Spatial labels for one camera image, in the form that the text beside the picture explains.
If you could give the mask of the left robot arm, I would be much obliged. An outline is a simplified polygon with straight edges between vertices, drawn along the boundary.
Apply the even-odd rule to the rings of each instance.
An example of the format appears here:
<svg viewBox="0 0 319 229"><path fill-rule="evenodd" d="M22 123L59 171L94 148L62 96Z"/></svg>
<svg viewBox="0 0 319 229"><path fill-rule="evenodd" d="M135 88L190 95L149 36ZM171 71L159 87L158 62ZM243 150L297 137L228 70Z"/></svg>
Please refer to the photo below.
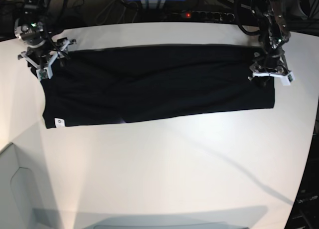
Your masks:
<svg viewBox="0 0 319 229"><path fill-rule="evenodd" d="M259 29L248 31L239 19L239 7L242 0L235 0L235 20L240 30L248 36L258 36L258 42L263 49L262 54L254 56L250 66L252 75L250 81L260 78L265 86L270 78L278 78L284 86L289 86L295 80L294 74L288 69L283 45L289 42L291 33L283 15L282 0L250 0L251 13L256 18Z"/></svg>

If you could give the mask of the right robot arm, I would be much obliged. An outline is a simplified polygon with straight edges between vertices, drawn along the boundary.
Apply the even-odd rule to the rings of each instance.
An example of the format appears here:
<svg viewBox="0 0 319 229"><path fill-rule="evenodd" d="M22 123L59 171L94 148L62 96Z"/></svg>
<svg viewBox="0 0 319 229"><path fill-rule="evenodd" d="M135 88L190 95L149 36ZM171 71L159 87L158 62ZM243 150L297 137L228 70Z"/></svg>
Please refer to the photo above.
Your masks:
<svg viewBox="0 0 319 229"><path fill-rule="evenodd" d="M63 0L62 8L53 18L49 13L51 0L26 0L21 15L14 22L14 34L27 48L17 58L25 59L29 66L35 68L39 79L51 78L52 65L60 58L69 59L68 47L76 40L53 37L63 29L57 26L66 10L68 0Z"/></svg>

